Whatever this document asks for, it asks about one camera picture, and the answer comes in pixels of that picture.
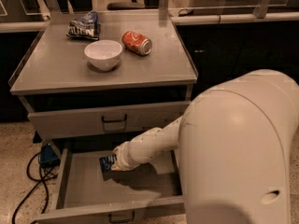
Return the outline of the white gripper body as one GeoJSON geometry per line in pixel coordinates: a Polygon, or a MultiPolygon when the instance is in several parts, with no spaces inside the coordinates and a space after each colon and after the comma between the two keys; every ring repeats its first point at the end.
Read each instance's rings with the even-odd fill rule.
{"type": "Polygon", "coordinates": [[[123,166],[124,171],[131,171],[136,168],[136,164],[130,157],[129,147],[130,144],[128,141],[126,141],[113,149],[113,154],[117,156],[117,160],[115,163],[123,166]]]}

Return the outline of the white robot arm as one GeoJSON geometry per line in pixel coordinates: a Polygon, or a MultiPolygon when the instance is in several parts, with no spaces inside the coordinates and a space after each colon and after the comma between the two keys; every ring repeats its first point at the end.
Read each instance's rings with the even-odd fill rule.
{"type": "Polygon", "coordinates": [[[290,156],[299,87],[258,70],[198,95],[184,114],[122,143],[115,171],[179,154],[188,224],[291,224],[290,156]]]}

